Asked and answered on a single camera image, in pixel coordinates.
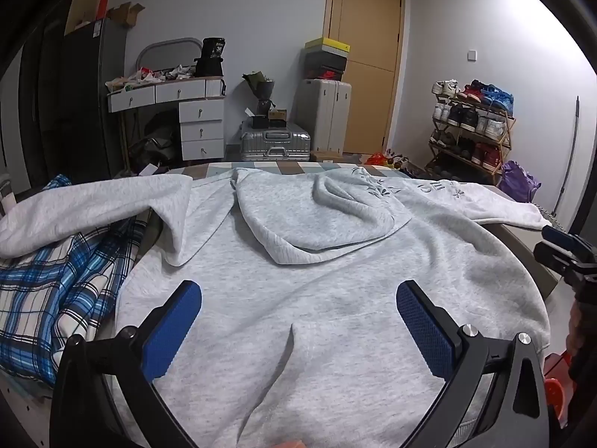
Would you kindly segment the person's right hand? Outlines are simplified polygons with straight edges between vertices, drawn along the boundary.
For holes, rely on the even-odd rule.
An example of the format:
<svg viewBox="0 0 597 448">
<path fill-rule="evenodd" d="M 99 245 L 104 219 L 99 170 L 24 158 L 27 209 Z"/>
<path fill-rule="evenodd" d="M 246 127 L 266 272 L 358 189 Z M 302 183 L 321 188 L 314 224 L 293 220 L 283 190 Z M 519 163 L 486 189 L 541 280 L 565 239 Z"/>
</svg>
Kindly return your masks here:
<svg viewBox="0 0 597 448">
<path fill-rule="evenodd" d="M 583 314 L 578 301 L 571 306 L 569 318 L 569 332 L 566 338 L 566 349 L 571 359 L 574 359 L 584 345 Z"/>
</svg>

